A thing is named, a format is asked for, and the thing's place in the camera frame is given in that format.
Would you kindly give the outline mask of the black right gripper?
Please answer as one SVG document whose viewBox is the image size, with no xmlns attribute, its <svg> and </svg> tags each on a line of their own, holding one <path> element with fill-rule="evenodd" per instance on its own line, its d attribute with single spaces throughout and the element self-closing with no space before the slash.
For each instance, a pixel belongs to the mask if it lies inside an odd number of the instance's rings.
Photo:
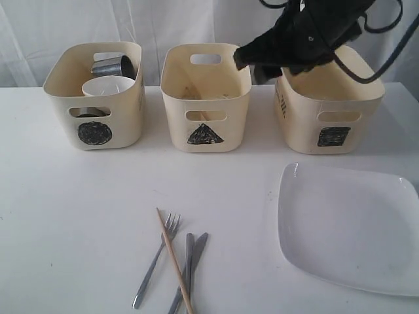
<svg viewBox="0 0 419 314">
<path fill-rule="evenodd" d="M 254 65 L 255 84 L 282 76 L 281 67 L 310 67 L 362 34 L 363 1 L 289 1 L 274 27 L 233 54 L 236 69 Z"/>
</svg>

